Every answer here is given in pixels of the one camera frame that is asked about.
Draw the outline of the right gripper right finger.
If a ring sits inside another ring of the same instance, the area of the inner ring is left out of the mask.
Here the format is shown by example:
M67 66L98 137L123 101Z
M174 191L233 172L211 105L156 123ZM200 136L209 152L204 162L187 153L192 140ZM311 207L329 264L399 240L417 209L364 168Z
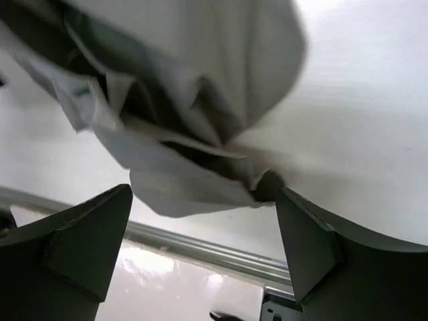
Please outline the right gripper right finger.
M290 189L276 211L305 319L427 319L426 246L353 223Z

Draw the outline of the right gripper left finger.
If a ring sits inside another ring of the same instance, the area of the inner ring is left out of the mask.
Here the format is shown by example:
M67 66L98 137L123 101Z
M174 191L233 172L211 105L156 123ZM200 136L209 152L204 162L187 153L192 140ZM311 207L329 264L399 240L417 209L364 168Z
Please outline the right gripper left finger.
M121 184L1 232L2 320L94 320L105 301L133 194Z

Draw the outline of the grey pleated skirt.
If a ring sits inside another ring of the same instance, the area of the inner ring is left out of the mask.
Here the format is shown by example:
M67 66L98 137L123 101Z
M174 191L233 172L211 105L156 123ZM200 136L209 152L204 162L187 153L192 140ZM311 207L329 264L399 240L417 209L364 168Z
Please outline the grey pleated skirt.
M2 1L1 49L159 215L263 207L284 186L229 144L300 75L291 1Z

